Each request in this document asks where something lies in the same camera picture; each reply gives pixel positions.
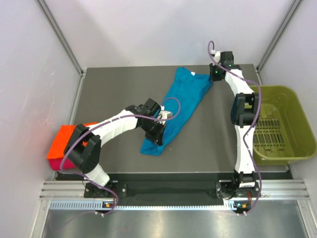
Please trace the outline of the blue t shirt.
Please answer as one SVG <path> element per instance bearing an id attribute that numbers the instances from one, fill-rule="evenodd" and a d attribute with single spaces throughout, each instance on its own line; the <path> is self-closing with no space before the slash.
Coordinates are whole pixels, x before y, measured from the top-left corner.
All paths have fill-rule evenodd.
<path id="1" fill-rule="evenodd" d="M 208 74 L 198 74 L 179 67 L 174 82 L 163 100 L 165 109 L 176 115 L 176 118 L 166 122 L 162 146 L 145 139 L 140 153 L 159 156 L 179 134 L 211 86 L 212 82 Z"/>

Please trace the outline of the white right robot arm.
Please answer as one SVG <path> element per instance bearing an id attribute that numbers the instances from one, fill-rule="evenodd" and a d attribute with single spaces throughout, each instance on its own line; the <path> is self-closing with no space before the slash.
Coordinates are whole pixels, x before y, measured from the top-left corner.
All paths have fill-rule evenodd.
<path id="1" fill-rule="evenodd" d="M 237 159 L 229 187 L 231 197 L 243 196 L 259 188 L 253 158 L 253 138 L 260 114 L 260 96 L 243 78 L 240 66 L 234 63 L 232 52 L 211 50 L 210 57 L 210 80 L 213 82 L 224 80 L 234 95 L 230 120 L 237 136 Z"/>

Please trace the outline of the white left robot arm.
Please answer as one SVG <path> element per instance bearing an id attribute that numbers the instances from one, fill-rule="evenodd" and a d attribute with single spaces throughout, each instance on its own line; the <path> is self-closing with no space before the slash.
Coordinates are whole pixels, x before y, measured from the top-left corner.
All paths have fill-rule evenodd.
<path id="1" fill-rule="evenodd" d="M 139 106 L 130 105 L 119 114 L 95 125 L 79 124 L 74 128 L 64 149 L 64 157 L 88 180 L 96 183 L 95 191 L 100 196 L 108 196 L 112 192 L 110 177 L 99 163 L 101 148 L 115 137 L 141 128 L 145 138 L 155 145 L 162 146 L 166 120 L 173 113 L 166 111 L 152 99 Z"/>

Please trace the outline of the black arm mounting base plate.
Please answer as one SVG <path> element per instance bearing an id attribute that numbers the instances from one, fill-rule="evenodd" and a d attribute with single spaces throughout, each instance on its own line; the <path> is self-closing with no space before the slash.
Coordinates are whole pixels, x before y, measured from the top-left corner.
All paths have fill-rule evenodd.
<path id="1" fill-rule="evenodd" d="M 98 188 L 80 175 L 58 173 L 57 181 L 87 181 L 84 198 L 119 199 L 119 205 L 221 205 L 222 200 L 251 199 L 259 195 L 258 189 L 230 196 L 233 174 L 229 173 L 171 173 L 171 174 L 110 174 L 104 189 Z"/>

